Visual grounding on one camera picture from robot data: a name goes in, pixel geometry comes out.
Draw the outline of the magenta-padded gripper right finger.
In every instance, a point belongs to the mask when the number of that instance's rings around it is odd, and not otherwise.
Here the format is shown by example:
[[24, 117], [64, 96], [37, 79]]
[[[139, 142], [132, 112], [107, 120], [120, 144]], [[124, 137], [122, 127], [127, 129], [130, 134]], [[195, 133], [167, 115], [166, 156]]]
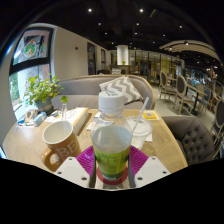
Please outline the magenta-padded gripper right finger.
[[170, 175], [169, 170], [156, 157], [148, 157], [132, 146], [128, 160], [128, 179], [131, 188], [140, 188]]

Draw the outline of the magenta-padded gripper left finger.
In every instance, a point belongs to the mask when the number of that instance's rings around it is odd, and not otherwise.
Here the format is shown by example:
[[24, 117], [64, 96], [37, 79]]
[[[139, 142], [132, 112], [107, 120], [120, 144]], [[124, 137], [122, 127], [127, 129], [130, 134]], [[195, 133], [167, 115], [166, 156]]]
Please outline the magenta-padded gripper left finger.
[[94, 188], [96, 161], [93, 147], [88, 147], [77, 157], [68, 157], [54, 174], [81, 187]]

